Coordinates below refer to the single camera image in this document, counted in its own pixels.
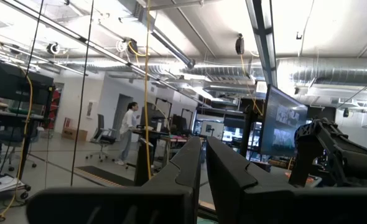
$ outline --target chair wheel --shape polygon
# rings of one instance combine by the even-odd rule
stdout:
[[[21,199],[26,199],[29,196],[29,194],[27,192],[23,192],[21,194]]]

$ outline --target ceiling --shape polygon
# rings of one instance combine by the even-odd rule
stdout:
[[[193,0],[152,0],[152,6],[168,5]],[[26,6],[39,10],[41,0],[19,0]],[[83,37],[88,37],[91,0],[71,0],[76,9],[66,6],[64,0],[44,0],[43,15],[59,22]],[[119,17],[129,17],[131,12],[118,0],[95,0],[91,41],[124,58],[135,58],[125,52],[118,52],[116,44],[121,38],[137,41],[139,53],[145,52],[146,27],[139,22],[119,22]],[[185,55],[197,61],[219,62],[230,59],[229,65],[241,65],[235,52],[235,41],[241,33],[245,40],[244,57],[246,62],[256,59],[257,46],[246,7],[245,0],[224,0],[204,6],[183,7],[152,11],[156,18],[155,26],[171,40]],[[301,43],[304,41],[301,57],[310,58],[357,58],[367,46],[367,1],[356,0],[272,0],[274,40],[278,58],[298,57]],[[36,21],[7,7],[0,0],[0,41],[15,44],[26,52],[30,51],[36,28]],[[297,33],[302,40],[297,40]],[[46,51],[49,43],[58,43],[62,50],[58,55]],[[86,47],[77,41],[46,27],[39,26],[34,44],[34,53],[44,58],[85,58]],[[174,56],[153,36],[149,36],[151,58],[173,59]],[[89,50],[89,57],[102,57]],[[361,56],[367,58],[367,50]],[[216,83],[253,84],[249,80],[213,77]],[[335,106],[331,96],[323,95],[323,88],[318,87],[319,95],[294,95],[293,97],[307,104]],[[343,97],[352,95],[350,86],[329,86],[335,88]]]

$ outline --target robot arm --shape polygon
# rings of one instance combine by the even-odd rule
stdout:
[[[295,132],[297,158],[289,183],[305,186],[312,162],[327,153],[326,168],[338,187],[367,186],[367,148],[348,140],[338,125],[316,119]]]

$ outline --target door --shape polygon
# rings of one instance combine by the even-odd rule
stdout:
[[[119,100],[117,101],[116,112],[114,114],[114,121],[113,121],[113,129],[117,131],[113,131],[112,136],[116,138],[117,141],[120,141],[120,127],[121,122],[123,121],[124,115],[127,112],[127,107],[130,102],[133,102],[134,98],[130,96],[126,96],[123,94],[119,95]]]

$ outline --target monitor screen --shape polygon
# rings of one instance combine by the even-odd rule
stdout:
[[[308,108],[269,85],[261,130],[261,154],[295,156],[294,134],[306,124]]]

